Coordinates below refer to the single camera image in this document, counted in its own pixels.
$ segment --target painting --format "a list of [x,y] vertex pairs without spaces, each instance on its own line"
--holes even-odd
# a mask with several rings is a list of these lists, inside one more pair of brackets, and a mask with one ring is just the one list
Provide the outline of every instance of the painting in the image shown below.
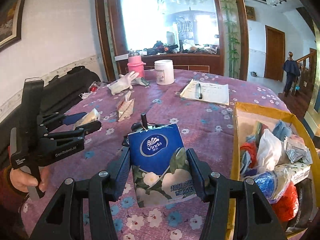
[[247,12],[247,19],[256,21],[256,14],[254,12],[254,7],[246,6],[245,10]]
[[21,40],[21,21],[25,0],[17,0],[0,18],[0,51]]

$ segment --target tissue box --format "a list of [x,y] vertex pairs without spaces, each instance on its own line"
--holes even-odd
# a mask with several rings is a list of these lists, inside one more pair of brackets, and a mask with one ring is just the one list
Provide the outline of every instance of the tissue box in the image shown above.
[[196,196],[176,124],[128,135],[132,175],[140,208],[178,203]]
[[275,167],[275,172],[284,169],[287,169],[289,177],[295,185],[309,176],[310,165],[301,162],[296,162],[293,164],[282,164]]

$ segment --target tiled floor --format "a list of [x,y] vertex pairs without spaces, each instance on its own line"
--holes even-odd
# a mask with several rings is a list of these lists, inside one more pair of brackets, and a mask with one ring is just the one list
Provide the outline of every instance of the tiled floor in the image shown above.
[[270,88],[276,95],[279,93],[282,93],[284,88],[284,84],[281,83],[280,81],[263,78],[263,77],[253,77],[250,74],[248,74],[247,81]]

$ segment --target floral tablecloth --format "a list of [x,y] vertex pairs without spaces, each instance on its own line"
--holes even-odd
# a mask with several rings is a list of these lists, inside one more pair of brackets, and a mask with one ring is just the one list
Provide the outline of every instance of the floral tablecloth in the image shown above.
[[[179,126],[186,148],[194,148],[199,158],[209,163],[213,171],[229,177],[233,149],[232,113],[237,101],[256,103],[288,111],[285,104],[268,88],[232,78],[185,70],[174,70],[175,82],[159,86],[155,72],[146,71],[150,86],[134,86],[131,98],[135,98],[134,111],[130,119],[117,122],[116,104],[124,93],[112,96],[108,87],[72,107],[67,113],[90,112],[98,109],[102,127],[86,136],[85,150],[52,165],[51,184],[38,202],[26,201],[22,219],[30,235],[44,208],[66,178],[89,179],[106,168],[107,163],[121,148],[123,136],[130,132],[140,114],[147,113],[149,122],[176,123]],[[217,84],[228,84],[230,106],[209,104],[181,99],[182,89],[191,79]],[[140,209],[135,199],[130,173],[123,195],[111,210],[118,238],[123,240],[144,239],[199,239],[208,204],[198,197],[170,204],[162,208]],[[84,201],[84,233],[90,239],[88,202]]]

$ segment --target pink thermos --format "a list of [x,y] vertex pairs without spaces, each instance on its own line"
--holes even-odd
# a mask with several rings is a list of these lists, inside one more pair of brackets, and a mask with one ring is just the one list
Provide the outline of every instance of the pink thermos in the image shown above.
[[143,67],[144,65],[145,63],[142,62],[140,53],[137,50],[129,51],[129,55],[128,55],[129,72],[131,71],[139,72],[138,77],[144,78],[144,67]]

